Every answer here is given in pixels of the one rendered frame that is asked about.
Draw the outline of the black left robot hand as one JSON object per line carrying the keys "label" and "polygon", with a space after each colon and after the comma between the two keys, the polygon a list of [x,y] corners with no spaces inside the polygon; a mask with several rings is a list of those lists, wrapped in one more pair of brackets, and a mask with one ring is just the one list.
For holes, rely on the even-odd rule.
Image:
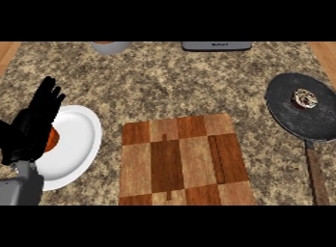
{"label": "black left robot hand", "polygon": [[35,161],[47,147],[51,125],[57,116],[65,94],[56,79],[47,76],[35,91],[32,100],[11,123],[0,120],[0,149],[3,165],[19,160]]}

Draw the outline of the orange food item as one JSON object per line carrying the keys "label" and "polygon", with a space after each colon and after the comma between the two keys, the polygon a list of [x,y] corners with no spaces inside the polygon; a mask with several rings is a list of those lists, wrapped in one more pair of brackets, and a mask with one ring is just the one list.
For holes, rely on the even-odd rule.
{"label": "orange food item", "polygon": [[57,133],[56,129],[51,127],[48,142],[44,152],[50,151],[54,148],[54,146],[59,143],[59,140],[60,140],[60,134]]}

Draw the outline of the dark grey flat appliance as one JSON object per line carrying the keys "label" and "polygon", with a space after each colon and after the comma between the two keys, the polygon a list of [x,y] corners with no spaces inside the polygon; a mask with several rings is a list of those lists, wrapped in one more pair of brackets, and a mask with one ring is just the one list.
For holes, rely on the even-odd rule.
{"label": "dark grey flat appliance", "polygon": [[194,52],[245,51],[252,47],[250,41],[184,41],[183,50]]}

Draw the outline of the chocolate frosted cupcake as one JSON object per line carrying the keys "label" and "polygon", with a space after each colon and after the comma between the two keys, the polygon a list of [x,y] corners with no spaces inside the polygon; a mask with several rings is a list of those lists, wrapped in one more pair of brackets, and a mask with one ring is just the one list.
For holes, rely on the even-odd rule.
{"label": "chocolate frosted cupcake", "polygon": [[317,106],[317,98],[307,89],[296,89],[292,94],[292,103],[301,109],[312,109]]}

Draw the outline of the dark grey frying pan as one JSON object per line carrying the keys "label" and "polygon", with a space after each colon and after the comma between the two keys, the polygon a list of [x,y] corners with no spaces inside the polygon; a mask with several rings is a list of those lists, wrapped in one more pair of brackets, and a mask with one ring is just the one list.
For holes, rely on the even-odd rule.
{"label": "dark grey frying pan", "polygon": [[[307,89],[317,98],[312,109],[292,103],[296,89]],[[315,143],[336,139],[336,93],[315,78],[299,72],[280,73],[268,84],[265,100],[270,113],[283,129],[305,141],[314,204],[329,205],[324,178],[318,165]]]}

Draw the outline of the wooden checkered cutting board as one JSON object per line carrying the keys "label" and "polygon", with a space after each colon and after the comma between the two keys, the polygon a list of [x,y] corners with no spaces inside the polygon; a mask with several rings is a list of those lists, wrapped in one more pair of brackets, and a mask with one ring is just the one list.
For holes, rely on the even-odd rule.
{"label": "wooden checkered cutting board", "polygon": [[228,114],[122,126],[124,206],[253,205]]}

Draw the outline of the grey round container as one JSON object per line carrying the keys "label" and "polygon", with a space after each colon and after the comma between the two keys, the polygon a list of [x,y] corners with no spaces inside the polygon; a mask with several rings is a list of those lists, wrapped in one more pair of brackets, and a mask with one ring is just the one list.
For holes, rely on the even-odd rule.
{"label": "grey round container", "polygon": [[91,42],[94,50],[103,55],[113,55],[122,52],[131,43],[128,41],[115,41],[109,43]]}

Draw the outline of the white plate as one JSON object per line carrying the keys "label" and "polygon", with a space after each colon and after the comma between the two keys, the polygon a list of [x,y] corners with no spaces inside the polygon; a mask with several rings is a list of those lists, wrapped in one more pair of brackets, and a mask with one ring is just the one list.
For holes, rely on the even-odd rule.
{"label": "white plate", "polygon": [[44,191],[67,186],[84,174],[95,159],[101,138],[101,122],[94,111],[81,105],[67,105],[53,122],[60,140],[35,161],[44,177]]}

